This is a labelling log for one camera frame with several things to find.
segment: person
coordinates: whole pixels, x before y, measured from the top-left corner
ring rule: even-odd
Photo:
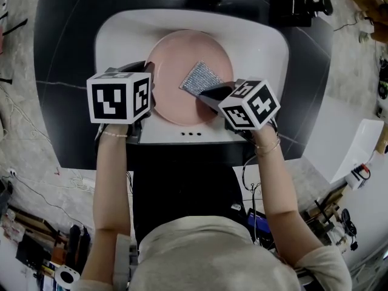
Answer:
[[[127,126],[101,135],[93,201],[95,238],[73,290],[125,290],[129,250]],[[130,290],[301,290],[306,269],[323,290],[351,290],[337,247],[323,246],[298,213],[292,178],[270,125],[254,132],[264,210],[277,256],[254,245],[233,169],[203,165],[134,173],[133,215],[139,264]],[[124,277],[118,287],[119,277]]]

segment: black countertop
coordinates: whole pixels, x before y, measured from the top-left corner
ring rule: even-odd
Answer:
[[[90,123],[86,79],[95,71],[95,36],[115,13],[140,8],[187,8],[187,0],[40,0],[35,21],[36,87],[61,167],[96,169],[98,125]],[[268,25],[269,0],[222,0],[213,12]],[[277,116],[285,159],[300,158],[321,106],[329,74],[332,28],[316,18],[310,28],[278,29],[289,45],[289,68]],[[127,145],[128,169],[163,163],[241,166],[247,142]]]

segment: white box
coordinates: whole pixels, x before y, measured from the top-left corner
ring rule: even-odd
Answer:
[[[133,124],[150,110],[150,73],[97,73],[87,80],[90,122]]]
[[[261,129],[280,109],[267,80],[249,78],[218,105],[237,130]]]

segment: white sink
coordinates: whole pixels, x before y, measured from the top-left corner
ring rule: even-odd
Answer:
[[[96,71],[145,61],[161,38],[185,29],[207,33],[222,45],[232,62],[235,80],[250,76],[268,79],[281,100],[289,61],[289,49],[283,35],[256,22],[216,13],[150,9],[115,14],[97,34]],[[224,129],[222,118],[186,127],[168,122],[156,112],[144,120],[141,137],[141,143],[240,140],[242,138]]]

